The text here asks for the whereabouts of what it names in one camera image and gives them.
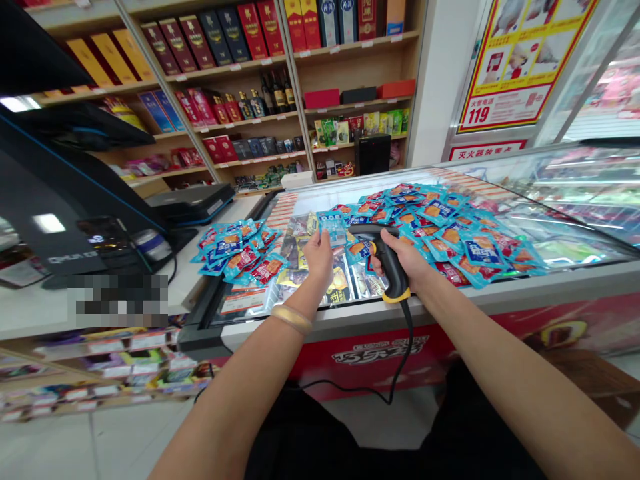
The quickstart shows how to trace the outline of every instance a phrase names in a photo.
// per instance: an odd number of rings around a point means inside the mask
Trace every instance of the liquor bottle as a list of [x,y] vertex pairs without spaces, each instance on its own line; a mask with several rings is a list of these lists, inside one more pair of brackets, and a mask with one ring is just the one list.
[[282,92],[280,88],[280,84],[278,83],[278,76],[271,70],[271,77],[273,78],[273,96],[275,97],[275,102],[278,105],[278,112],[286,113],[289,111],[287,108],[287,99],[285,94]]
[[256,117],[264,117],[266,115],[265,101],[258,95],[258,90],[251,89],[251,108]]
[[249,99],[247,98],[247,94],[244,92],[238,92],[240,94],[240,101],[238,102],[238,107],[240,107],[240,112],[245,120],[249,120],[250,118],[254,118],[253,112],[251,111],[251,107],[249,106]]
[[269,115],[275,115],[275,108],[273,108],[273,100],[271,98],[271,92],[267,86],[267,80],[260,75],[260,82],[262,83],[262,94],[265,97],[265,103],[267,104],[267,113]]
[[293,89],[291,88],[291,83],[289,82],[286,69],[283,70],[282,75],[285,79],[285,96],[287,98],[289,111],[295,111],[295,97],[293,96]]

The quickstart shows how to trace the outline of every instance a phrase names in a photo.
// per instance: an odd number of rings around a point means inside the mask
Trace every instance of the glass freezer lid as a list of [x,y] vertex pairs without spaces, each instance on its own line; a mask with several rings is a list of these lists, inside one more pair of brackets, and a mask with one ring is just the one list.
[[[277,304],[284,302],[306,278],[307,271],[300,262],[302,248],[308,237],[310,212],[330,210],[336,204],[357,203],[361,196],[393,188],[399,183],[421,183],[444,185],[450,189],[464,191],[474,198],[483,209],[494,213],[512,232],[530,240],[549,268],[549,273],[582,268],[596,263],[617,263],[640,257],[633,249],[620,242],[600,235],[593,228],[532,202],[520,195],[496,185],[480,181],[468,175],[460,175],[451,169],[426,167],[399,172],[370,175],[368,177],[330,181],[312,187],[291,190],[277,195],[268,206],[264,218],[283,195],[297,195],[293,214],[289,218],[280,253],[291,265],[266,288],[254,285],[241,287],[226,285],[225,294],[209,326],[218,327],[254,321],[264,318]],[[334,256],[334,281],[320,309],[340,308],[354,303],[382,301],[386,288],[384,279],[368,275],[365,262],[349,265],[344,253]],[[528,275],[515,273],[497,281],[519,281]],[[252,301],[241,303],[237,300]]]

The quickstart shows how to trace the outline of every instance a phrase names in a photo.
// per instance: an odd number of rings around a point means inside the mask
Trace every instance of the hand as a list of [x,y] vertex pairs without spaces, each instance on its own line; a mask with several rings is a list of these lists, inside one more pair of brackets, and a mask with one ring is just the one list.
[[[434,278],[434,273],[436,277],[440,276],[432,267],[429,266],[427,261],[422,258],[415,247],[394,237],[387,231],[387,229],[382,230],[381,236],[382,240],[398,254],[398,260],[400,260],[402,268],[404,268],[407,273],[409,278],[409,288],[412,292],[418,293],[420,288],[424,288],[428,280]],[[371,257],[371,266],[378,276],[384,276],[382,263],[375,256]]]
[[313,277],[326,291],[333,280],[333,250],[329,232],[322,230],[320,235],[320,230],[316,230],[303,252],[309,266],[309,277]]

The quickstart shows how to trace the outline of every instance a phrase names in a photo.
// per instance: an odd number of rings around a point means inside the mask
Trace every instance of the white wall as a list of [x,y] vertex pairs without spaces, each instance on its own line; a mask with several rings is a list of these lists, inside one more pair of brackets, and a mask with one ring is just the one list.
[[440,163],[477,36],[482,1],[429,0],[408,166]]

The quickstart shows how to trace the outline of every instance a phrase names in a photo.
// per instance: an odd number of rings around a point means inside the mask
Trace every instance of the poster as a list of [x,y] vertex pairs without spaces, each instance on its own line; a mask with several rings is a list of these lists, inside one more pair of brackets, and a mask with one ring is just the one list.
[[458,133],[532,125],[598,0],[493,0]]
[[507,142],[482,143],[480,145],[454,147],[451,149],[449,161],[477,159],[490,157],[491,155],[510,153],[515,150],[522,150],[526,144],[526,140],[513,140]]

